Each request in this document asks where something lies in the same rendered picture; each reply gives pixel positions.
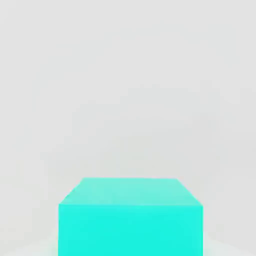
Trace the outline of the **small turquoise cube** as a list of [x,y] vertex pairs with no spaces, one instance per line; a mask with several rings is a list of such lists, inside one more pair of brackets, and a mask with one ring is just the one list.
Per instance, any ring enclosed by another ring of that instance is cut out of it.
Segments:
[[58,206],[58,256],[203,256],[203,217],[177,179],[84,178]]

